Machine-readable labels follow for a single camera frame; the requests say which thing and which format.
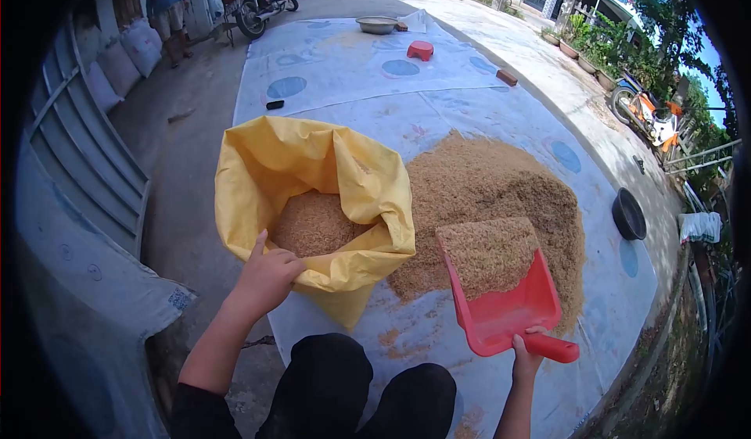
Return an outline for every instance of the person's leg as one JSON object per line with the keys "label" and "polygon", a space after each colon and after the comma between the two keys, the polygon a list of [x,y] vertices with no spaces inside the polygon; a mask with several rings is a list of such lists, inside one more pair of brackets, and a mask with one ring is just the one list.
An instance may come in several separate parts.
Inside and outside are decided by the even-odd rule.
{"label": "person's leg", "polygon": [[159,37],[162,39],[164,49],[167,50],[167,54],[170,56],[170,64],[173,68],[177,68],[177,53],[175,53],[171,40],[171,26],[170,26],[170,14],[169,11],[162,11],[154,16],[152,21],[152,27],[159,33]]}
{"label": "person's leg", "polygon": [[437,364],[407,369],[388,383],[358,439],[446,439],[454,415],[456,382]]}
{"label": "person's leg", "polygon": [[170,6],[170,26],[172,31],[177,34],[177,40],[180,41],[180,51],[183,53],[183,58],[191,58],[193,53],[188,51],[188,40],[185,39],[185,29],[183,28],[183,21],[185,16],[185,7],[183,2],[179,1]]}
{"label": "person's leg", "polygon": [[297,341],[256,439],[352,437],[372,378],[363,347],[347,335]]}

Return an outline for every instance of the child's hand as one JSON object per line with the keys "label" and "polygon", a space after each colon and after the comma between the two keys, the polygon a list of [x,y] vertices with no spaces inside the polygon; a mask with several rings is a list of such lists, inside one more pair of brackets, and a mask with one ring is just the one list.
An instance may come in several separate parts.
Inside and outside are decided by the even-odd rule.
{"label": "child's hand", "polygon": [[[545,333],[547,330],[544,326],[532,326],[524,332],[526,333]],[[512,371],[512,380],[514,382],[532,382],[535,381],[535,374],[542,363],[542,356],[537,354],[531,354],[526,350],[524,346],[524,340],[519,335],[514,335],[512,338],[512,345],[514,346],[514,369]]]}
{"label": "child's hand", "polygon": [[305,263],[289,250],[275,248],[264,255],[266,229],[258,235],[250,258],[240,273],[232,297],[247,311],[263,317],[281,304],[292,290],[292,280],[305,271]]}

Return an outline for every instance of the red plastic stool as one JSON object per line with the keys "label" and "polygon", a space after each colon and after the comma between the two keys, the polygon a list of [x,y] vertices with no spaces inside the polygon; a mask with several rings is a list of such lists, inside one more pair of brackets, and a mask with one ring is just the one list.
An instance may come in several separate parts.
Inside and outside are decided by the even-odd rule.
{"label": "red plastic stool", "polygon": [[418,57],[423,61],[430,59],[433,55],[433,45],[427,43],[427,41],[415,40],[409,44],[407,49],[407,58]]}

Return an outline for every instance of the flower pot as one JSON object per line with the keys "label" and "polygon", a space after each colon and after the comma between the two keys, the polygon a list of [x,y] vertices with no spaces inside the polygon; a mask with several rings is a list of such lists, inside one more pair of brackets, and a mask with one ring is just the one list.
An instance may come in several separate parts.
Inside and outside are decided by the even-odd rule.
{"label": "flower pot", "polygon": [[587,61],[586,59],[579,56],[578,63],[579,63],[579,66],[581,66],[581,69],[587,71],[587,73],[595,74],[595,71],[597,70],[597,68],[595,68],[594,65],[590,63],[589,61]]}
{"label": "flower pot", "polygon": [[558,47],[561,49],[563,54],[568,56],[568,58],[570,59],[577,59],[579,57],[579,52],[571,48],[563,40],[560,41],[560,44],[558,45]]}
{"label": "flower pot", "polygon": [[603,73],[601,70],[597,71],[597,82],[599,82],[600,86],[602,86],[602,88],[604,88],[608,92],[615,89],[616,86],[613,78]]}
{"label": "flower pot", "polygon": [[558,44],[561,42],[561,40],[559,38],[557,38],[556,36],[554,36],[552,34],[542,34],[542,38],[546,42],[548,42],[549,44],[551,44],[551,45],[553,45],[555,47],[557,47]]}

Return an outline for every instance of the motorcycle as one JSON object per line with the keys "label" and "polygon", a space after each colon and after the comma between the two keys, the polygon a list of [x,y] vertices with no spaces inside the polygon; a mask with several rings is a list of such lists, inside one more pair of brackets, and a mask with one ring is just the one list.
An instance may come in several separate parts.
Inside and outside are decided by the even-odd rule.
{"label": "motorcycle", "polygon": [[225,14],[231,14],[237,27],[250,40],[256,40],[266,31],[268,19],[284,11],[296,11],[297,0],[221,0]]}
{"label": "motorcycle", "polygon": [[654,147],[662,145],[662,152],[677,144],[678,120],[683,115],[681,107],[670,101],[661,106],[654,95],[628,73],[618,79],[610,107],[618,121],[634,125]]}

